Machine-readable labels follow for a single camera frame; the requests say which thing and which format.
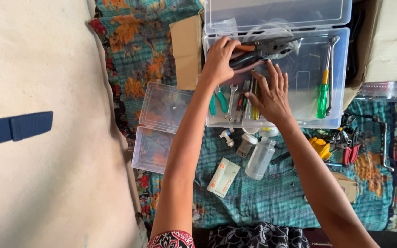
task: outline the plastic bottle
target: plastic bottle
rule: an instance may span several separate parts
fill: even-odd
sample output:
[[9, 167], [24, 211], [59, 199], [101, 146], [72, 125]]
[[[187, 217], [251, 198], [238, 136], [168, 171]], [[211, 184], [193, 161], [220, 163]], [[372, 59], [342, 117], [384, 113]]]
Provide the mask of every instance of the plastic bottle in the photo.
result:
[[271, 138], [261, 138], [261, 142], [257, 143], [254, 153], [244, 170], [246, 175], [255, 180], [261, 180], [263, 178], [264, 172], [266, 172], [267, 166], [269, 166], [275, 152], [275, 148], [273, 148], [275, 143], [276, 141]]
[[275, 137], [280, 134], [280, 131], [276, 127], [264, 127], [258, 132], [258, 134], [261, 137]]
[[251, 150], [252, 146], [255, 145], [258, 140], [254, 136], [250, 134], [243, 133], [241, 136], [243, 139], [241, 141], [241, 145], [237, 149], [237, 155], [241, 156], [242, 158], [245, 158], [249, 151]]

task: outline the woman's right hand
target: woman's right hand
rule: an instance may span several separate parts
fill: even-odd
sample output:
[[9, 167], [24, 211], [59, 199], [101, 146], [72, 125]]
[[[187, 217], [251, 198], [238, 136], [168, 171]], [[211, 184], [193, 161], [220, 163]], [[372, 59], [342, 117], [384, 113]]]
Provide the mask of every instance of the woman's right hand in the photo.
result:
[[274, 123], [280, 128], [280, 126], [286, 125], [289, 121], [295, 121], [287, 99], [289, 87], [288, 76], [287, 73], [281, 73], [278, 64], [273, 66], [270, 59], [267, 60], [266, 65], [270, 75], [270, 87], [267, 85], [266, 78], [253, 70], [251, 73], [257, 79], [261, 88], [261, 98], [259, 99], [249, 92], [246, 92], [245, 96], [267, 121]]

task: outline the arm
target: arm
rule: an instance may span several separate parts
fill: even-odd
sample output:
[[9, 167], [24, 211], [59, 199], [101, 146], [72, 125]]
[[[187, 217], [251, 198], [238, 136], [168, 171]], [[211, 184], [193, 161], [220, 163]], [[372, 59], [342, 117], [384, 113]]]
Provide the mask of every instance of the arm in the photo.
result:
[[252, 75], [261, 87], [262, 97], [258, 99], [249, 93], [246, 96], [280, 130], [292, 155], [304, 193], [323, 231], [334, 247], [378, 247], [293, 117], [287, 99], [287, 73], [282, 74], [278, 64], [273, 66], [270, 60], [267, 61], [267, 67], [270, 87], [261, 74], [253, 71]]
[[192, 187], [209, 102], [214, 88], [234, 76], [229, 58], [239, 44], [223, 37], [209, 48], [201, 78], [169, 151], [151, 238], [174, 230], [192, 232]]

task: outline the red patterned sleeve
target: red patterned sleeve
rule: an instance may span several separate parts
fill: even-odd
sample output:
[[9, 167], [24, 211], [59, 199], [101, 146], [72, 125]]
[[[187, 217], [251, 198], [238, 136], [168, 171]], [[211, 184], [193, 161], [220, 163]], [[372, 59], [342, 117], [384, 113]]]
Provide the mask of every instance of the red patterned sleeve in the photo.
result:
[[170, 231], [154, 236], [146, 248], [196, 248], [191, 234], [184, 231]]

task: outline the black and white fabric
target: black and white fabric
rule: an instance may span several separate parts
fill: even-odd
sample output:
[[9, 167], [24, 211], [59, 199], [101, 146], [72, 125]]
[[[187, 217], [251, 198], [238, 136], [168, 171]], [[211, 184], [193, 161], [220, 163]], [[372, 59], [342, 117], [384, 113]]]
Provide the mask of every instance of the black and white fabric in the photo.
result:
[[218, 227], [209, 234], [208, 248], [309, 248], [301, 228], [260, 222], [253, 227]]

